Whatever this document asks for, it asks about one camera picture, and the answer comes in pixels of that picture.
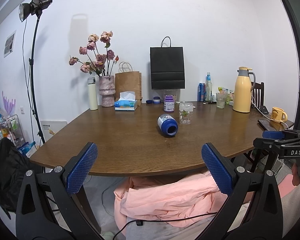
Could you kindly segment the right hand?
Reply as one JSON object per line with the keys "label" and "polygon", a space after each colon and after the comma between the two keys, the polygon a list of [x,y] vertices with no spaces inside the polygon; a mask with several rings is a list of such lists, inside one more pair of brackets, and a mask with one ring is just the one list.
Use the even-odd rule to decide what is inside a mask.
{"label": "right hand", "polygon": [[293,175],[292,184],[294,186],[298,186],[300,184],[300,176],[298,173],[297,163],[294,163],[292,166],[292,175]]}

